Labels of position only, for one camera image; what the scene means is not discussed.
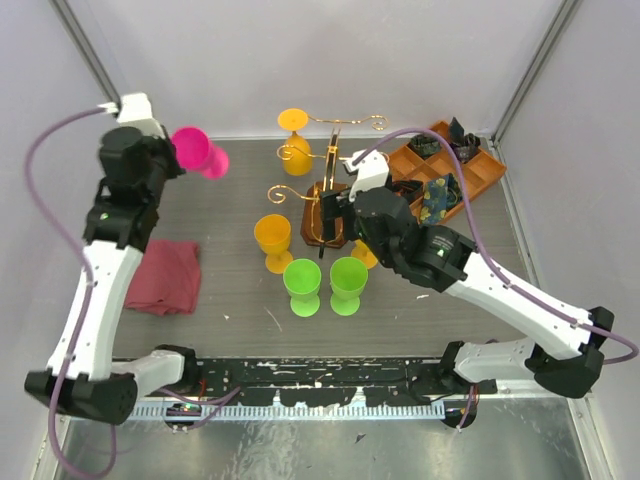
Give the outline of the pink plastic wine glass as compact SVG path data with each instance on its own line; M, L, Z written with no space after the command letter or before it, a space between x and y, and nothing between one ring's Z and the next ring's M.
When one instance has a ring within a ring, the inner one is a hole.
M209 179L223 178L230 166L228 154L201 129L182 127L170 137L179 165Z

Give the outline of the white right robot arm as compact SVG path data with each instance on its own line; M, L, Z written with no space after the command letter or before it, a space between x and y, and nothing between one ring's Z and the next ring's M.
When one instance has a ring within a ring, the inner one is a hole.
M411 284L465 300L522 333L520 340L453 341L437 367L440 383L463 393L489 380L533 380L547 391L584 397L604 365L600 348L614 315L573 307L496 263L478 244L444 225L421 225L407 201L385 187L320 197L324 223L340 219L349 240L362 241L385 268Z

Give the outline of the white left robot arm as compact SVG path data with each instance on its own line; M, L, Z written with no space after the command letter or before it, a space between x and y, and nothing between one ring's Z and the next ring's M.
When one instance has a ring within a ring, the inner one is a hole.
M198 383L193 349L160 345L128 362L112 359L117 326L133 276L159 219L167 181L182 175L166 129L117 127L100 140L104 176L86 216L82 272L54 353L24 390L54 414L122 424L136 402L163 388Z

